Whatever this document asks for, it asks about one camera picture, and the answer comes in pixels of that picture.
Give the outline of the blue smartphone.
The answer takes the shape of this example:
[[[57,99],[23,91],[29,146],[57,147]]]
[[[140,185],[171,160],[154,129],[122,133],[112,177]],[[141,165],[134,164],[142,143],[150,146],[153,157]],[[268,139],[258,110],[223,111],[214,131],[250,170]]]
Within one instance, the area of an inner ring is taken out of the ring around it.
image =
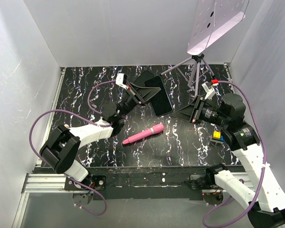
[[[173,107],[167,95],[164,83],[160,76],[155,76],[144,82],[146,87],[159,87],[161,90],[151,100],[152,108],[157,117],[169,114]]]

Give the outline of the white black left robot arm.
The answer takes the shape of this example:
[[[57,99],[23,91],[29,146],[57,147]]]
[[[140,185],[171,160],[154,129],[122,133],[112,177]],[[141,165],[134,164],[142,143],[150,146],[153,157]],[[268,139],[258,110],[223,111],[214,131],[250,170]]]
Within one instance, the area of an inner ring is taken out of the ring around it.
[[[116,136],[124,126],[125,116],[137,105],[149,102],[160,91],[159,87],[126,85],[121,102],[104,103],[99,121],[80,127],[56,127],[41,147],[39,155],[55,173],[74,179],[81,190],[88,189],[92,179],[88,170],[76,161],[78,150],[87,144]]]

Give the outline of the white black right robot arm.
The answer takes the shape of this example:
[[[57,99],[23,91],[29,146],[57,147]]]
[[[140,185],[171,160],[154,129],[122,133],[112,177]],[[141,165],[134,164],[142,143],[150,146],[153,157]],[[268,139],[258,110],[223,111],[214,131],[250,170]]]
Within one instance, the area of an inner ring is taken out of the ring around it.
[[[202,121],[221,127],[224,141],[244,167],[254,190],[241,183],[219,164],[206,169],[205,182],[211,189],[221,187],[244,209],[255,228],[277,228],[285,224],[285,193],[267,162],[254,128],[244,121],[246,106],[237,94],[223,95],[221,105],[197,96],[173,117],[192,124]]]

